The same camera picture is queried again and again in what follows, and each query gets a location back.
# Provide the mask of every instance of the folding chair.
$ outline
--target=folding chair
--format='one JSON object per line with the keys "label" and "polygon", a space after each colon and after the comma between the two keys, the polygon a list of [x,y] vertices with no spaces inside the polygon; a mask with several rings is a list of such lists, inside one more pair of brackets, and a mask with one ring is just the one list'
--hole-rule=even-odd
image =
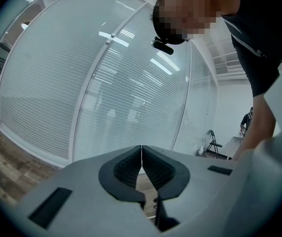
{"label": "folding chair", "polygon": [[214,154],[215,158],[217,158],[217,155],[219,153],[218,148],[222,148],[222,145],[220,145],[216,142],[214,132],[212,130],[210,130],[210,132],[211,132],[211,136],[212,136],[212,141],[210,142],[206,152]]}

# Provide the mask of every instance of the person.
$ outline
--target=person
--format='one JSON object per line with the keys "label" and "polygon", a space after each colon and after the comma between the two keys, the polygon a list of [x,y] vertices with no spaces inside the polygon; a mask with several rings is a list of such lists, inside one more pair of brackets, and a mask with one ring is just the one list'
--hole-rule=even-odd
{"label": "person", "polygon": [[240,128],[241,128],[241,134],[245,137],[245,134],[250,126],[250,122],[253,116],[253,107],[250,109],[249,113],[245,114],[241,124],[240,124]]}
{"label": "person", "polygon": [[282,62],[282,0],[158,0],[152,15],[154,29],[164,43],[180,44],[222,17],[250,82],[253,118],[233,157],[272,137],[275,117],[264,93],[279,76]]}

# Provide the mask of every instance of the white wall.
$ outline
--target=white wall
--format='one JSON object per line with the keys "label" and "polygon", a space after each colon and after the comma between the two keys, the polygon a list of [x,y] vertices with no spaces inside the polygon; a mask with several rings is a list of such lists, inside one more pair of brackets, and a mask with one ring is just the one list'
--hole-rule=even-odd
{"label": "white wall", "polygon": [[[233,137],[239,137],[240,124],[253,106],[253,96],[248,80],[220,81],[214,133],[217,143],[223,146]],[[280,132],[276,125],[274,136]]]}

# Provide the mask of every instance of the black slot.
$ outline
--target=black slot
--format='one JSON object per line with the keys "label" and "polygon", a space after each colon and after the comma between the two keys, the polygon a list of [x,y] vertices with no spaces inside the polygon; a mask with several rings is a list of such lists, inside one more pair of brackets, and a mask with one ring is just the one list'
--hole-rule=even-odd
{"label": "black slot", "polygon": [[223,174],[223,175],[231,175],[232,173],[232,169],[228,169],[228,168],[221,168],[221,167],[217,167],[217,166],[210,166],[208,168],[208,170]]}
{"label": "black slot", "polygon": [[42,228],[47,228],[57,215],[72,191],[57,188],[30,216],[29,219]]}

